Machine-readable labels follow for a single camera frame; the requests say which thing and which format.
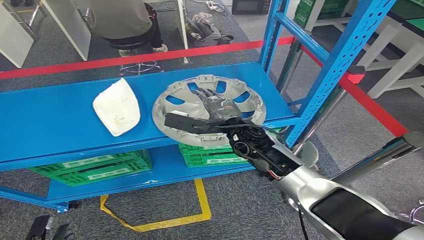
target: gray shirt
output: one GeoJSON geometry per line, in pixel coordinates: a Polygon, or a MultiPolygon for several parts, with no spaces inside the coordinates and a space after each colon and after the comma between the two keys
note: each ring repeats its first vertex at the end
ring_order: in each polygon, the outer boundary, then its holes
{"type": "Polygon", "coordinates": [[[106,39],[124,39],[145,34],[151,27],[143,0],[87,0],[92,12],[92,30],[106,39]]]}

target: microwave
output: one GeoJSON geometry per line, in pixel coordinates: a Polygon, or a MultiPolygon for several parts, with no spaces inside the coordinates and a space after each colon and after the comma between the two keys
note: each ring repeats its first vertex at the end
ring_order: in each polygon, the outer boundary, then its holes
{"type": "Polygon", "coordinates": [[[234,15],[251,14],[265,15],[270,10],[271,0],[232,0],[234,15]]]}

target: red barrier tape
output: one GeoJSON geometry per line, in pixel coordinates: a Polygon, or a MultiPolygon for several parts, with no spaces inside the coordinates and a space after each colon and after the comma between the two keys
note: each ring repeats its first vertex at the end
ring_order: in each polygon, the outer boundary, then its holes
{"type": "Polygon", "coordinates": [[[300,49],[302,49],[318,66],[322,67],[323,64],[316,58],[305,46],[301,45],[300,49]]]}
{"type": "MultiPolygon", "coordinates": [[[[293,43],[294,39],[295,38],[293,36],[281,37],[278,39],[277,44],[278,45],[291,44],[293,43]]],[[[236,52],[236,51],[242,51],[242,50],[248,50],[248,49],[261,48],[262,42],[263,42],[262,40],[248,41],[248,42],[239,42],[239,43],[232,43],[232,44],[219,45],[219,46],[207,46],[207,47],[198,47],[198,48],[175,50],[175,51],[168,51],[168,52],[142,54],[142,55],[129,56],[129,57],[114,57],[114,58],[92,60],[92,61],[85,61],[85,62],[22,68],[17,70],[0,72],[0,79],[11,79],[11,78],[29,77],[29,76],[36,76],[36,75],[57,74],[57,73],[63,73],[63,72],[106,68],[106,67],[113,67],[113,66],[119,66],[119,65],[142,63],[142,62],[152,62],[152,61],[160,61],[160,60],[168,60],[168,59],[178,59],[178,58],[184,58],[184,57],[194,57],[194,56],[201,56],[201,55],[236,52]]]]}
{"type": "MultiPolygon", "coordinates": [[[[320,67],[323,64],[312,55],[312,53],[301,46],[301,49],[320,67]]],[[[377,121],[379,121],[387,130],[389,130],[396,137],[400,137],[403,134],[408,132],[400,122],[398,122],[392,115],[390,115],[382,106],[380,106],[376,101],[370,98],[364,91],[362,91],[356,84],[354,84],[350,79],[348,72],[345,72],[344,76],[340,79],[338,84],[344,88],[359,104],[362,105],[377,121]]]]}

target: blue shelf surface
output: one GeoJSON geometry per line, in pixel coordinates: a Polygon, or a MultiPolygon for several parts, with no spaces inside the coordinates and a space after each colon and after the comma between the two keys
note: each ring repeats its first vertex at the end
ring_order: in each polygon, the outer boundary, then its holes
{"type": "Polygon", "coordinates": [[[165,184],[237,173],[254,169],[250,164],[221,166],[186,167],[177,145],[151,148],[149,150],[152,170],[127,176],[98,181],[72,187],[55,180],[50,181],[47,194],[48,203],[97,197],[125,191],[152,188],[165,184]]]}
{"type": "Polygon", "coordinates": [[[92,106],[118,77],[2,92],[0,171],[175,144],[156,128],[152,106],[169,84],[202,74],[246,82],[262,97],[268,126],[288,126],[298,120],[257,62],[125,77],[138,99],[141,119],[118,137],[109,133],[92,106]]]}

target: shoe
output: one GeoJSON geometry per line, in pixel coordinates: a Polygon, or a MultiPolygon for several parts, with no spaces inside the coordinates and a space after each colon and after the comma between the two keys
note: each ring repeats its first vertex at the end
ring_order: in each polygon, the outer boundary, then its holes
{"type": "Polygon", "coordinates": [[[118,50],[119,55],[123,58],[131,56],[131,50],[118,50]]]}
{"type": "Polygon", "coordinates": [[[25,7],[31,7],[34,5],[34,0],[25,0],[25,3],[23,4],[25,7]]]}
{"type": "Polygon", "coordinates": [[[154,47],[153,48],[154,53],[166,53],[168,52],[168,46],[162,43],[161,47],[154,47]]]}
{"type": "Polygon", "coordinates": [[[21,3],[23,2],[23,0],[13,0],[10,1],[10,5],[12,5],[12,7],[16,8],[18,7],[21,3]]]}

